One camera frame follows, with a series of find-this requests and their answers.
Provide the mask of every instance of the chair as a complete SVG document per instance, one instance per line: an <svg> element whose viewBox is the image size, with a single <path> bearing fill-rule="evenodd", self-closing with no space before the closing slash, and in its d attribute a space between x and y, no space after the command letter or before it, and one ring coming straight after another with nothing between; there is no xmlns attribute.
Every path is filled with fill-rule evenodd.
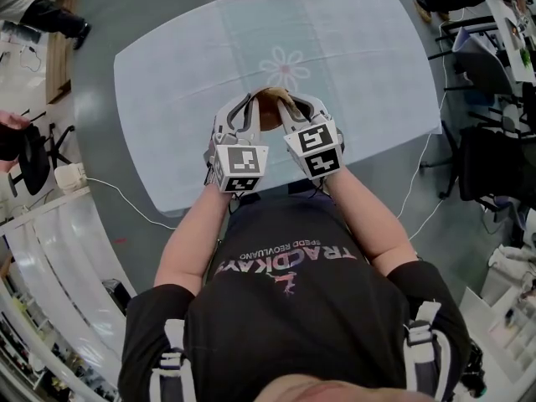
<svg viewBox="0 0 536 402"><path fill-rule="evenodd" d="M506 101L509 104L501 111L492 107L489 107L488 110L500 115L500 121L480 115L474 111L470 111L469 116L484 121L485 124L483 125L485 126L501 128L519 137L536 134L536 88L532 84L523 83L522 98L512 95L509 98L501 97L499 101Z"/></svg>
<svg viewBox="0 0 536 402"><path fill-rule="evenodd" d="M58 167L58 160L66 164L71 162L59 153L59 148L63 144L67 134L75 130L74 126L69 126L61 135L58 142L54 142L55 124L49 125L49 137L41 136L39 129L30 124L24 130L14 130L7 126L0 125L0 159L12 161L18 157L21 173L13 178L9 174L9 186L14 197L18 196L16 184L24 181L28 192L31 195L38 193L49 177L50 163L52 168ZM50 143L50 150L45 149L46 143Z"/></svg>
<svg viewBox="0 0 536 402"><path fill-rule="evenodd" d="M458 31L451 50L432 55L428 60L448 54L454 54L473 85L452 86L445 91L477 89L487 94L513 94L511 81L500 59L464 28Z"/></svg>
<svg viewBox="0 0 536 402"><path fill-rule="evenodd" d="M485 197L510 197L536 209L536 138L508 137L481 126L461 130L457 146L451 131L442 122L451 146L452 157L441 162L421 162L420 168L434 168L452 163L448 189L440 198L448 198L459 178L460 197L475 200L497 212L503 206Z"/></svg>

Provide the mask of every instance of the pink logo graphic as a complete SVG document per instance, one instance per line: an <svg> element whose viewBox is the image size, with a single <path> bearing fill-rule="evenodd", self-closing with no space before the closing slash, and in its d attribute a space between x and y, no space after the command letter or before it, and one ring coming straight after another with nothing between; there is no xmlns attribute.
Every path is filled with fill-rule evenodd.
<svg viewBox="0 0 536 402"><path fill-rule="evenodd" d="M270 274L269 272L266 273L268 276L270 276L271 278L273 278L275 280L275 282L279 282L279 281L285 281L286 282L286 286L285 286L285 290L284 292L287 294L287 295L291 295L294 293L294 291L291 290L292 287L295 286L295 284L293 283L294 281L294 277L296 276L296 272L289 272L288 274L285 274L284 276L273 276L272 274Z"/></svg>

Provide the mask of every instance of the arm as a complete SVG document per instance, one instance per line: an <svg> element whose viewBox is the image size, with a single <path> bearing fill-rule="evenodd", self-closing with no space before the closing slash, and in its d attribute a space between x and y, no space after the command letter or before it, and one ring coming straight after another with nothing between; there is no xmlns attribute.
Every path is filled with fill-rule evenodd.
<svg viewBox="0 0 536 402"><path fill-rule="evenodd" d="M216 185L204 187L167 242L154 286L174 284L199 293L230 200Z"/></svg>
<svg viewBox="0 0 536 402"><path fill-rule="evenodd" d="M8 258L3 262L2 267L0 268L0 278L4 279L9 274L9 266L11 266L11 261L13 260L13 255L9 255Z"/></svg>
<svg viewBox="0 0 536 402"><path fill-rule="evenodd" d="M16 115L9 111L0 110L0 124L8 126L14 130L23 130L30 125L30 120L24 116ZM9 173L9 171L18 164L18 158L12 161L0 161L0 173Z"/></svg>
<svg viewBox="0 0 536 402"><path fill-rule="evenodd" d="M518 9L521 13L527 13L527 0L518 0Z"/></svg>
<svg viewBox="0 0 536 402"><path fill-rule="evenodd" d="M327 186L363 253L381 274L417 260L402 224L347 168L329 176Z"/></svg>

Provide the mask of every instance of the table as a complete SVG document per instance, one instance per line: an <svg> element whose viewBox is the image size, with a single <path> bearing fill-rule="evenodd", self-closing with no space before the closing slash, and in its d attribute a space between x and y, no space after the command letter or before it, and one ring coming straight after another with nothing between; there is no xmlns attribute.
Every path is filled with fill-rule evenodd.
<svg viewBox="0 0 536 402"><path fill-rule="evenodd" d="M506 24L505 18L510 19L514 24L518 24L515 13L511 8L509 8L503 0L486 0L492 15L480 18L467 19L465 21L459 21L454 23L448 23L442 28L443 32L446 34L443 38L438 38L437 40L442 39L453 39L454 35L451 31L454 28L468 27L479 24L490 24L494 23L493 26L487 26L482 28L474 28L467 30L469 33L487 33L490 30L498 30L502 42L504 43L504 48L507 51L508 59L510 62L510 68L512 70L513 79L517 82L536 82L536 76L534 75L534 69L532 64L525 67L521 59L521 55L518 50L513 47L512 38L509 33L509 28Z"/></svg>
<svg viewBox="0 0 536 402"><path fill-rule="evenodd" d="M504 48L510 60L510 68L512 69L513 78L517 82L536 82L534 76L534 68L532 64L525 67L521 60L519 50L513 47L512 36L509 33L509 27L506 24L506 18L512 21L515 25L518 24L516 15L513 10L504 4L503 0L486 0L489 10L492 12L493 19L497 25L497 29L501 34Z"/></svg>
<svg viewBox="0 0 536 402"><path fill-rule="evenodd" d="M430 66L399 0L218 0L138 39L114 71L132 161L167 216L198 196L217 110L260 86L320 98L345 134L346 163L440 125ZM303 178L282 128L263 140L260 189Z"/></svg>

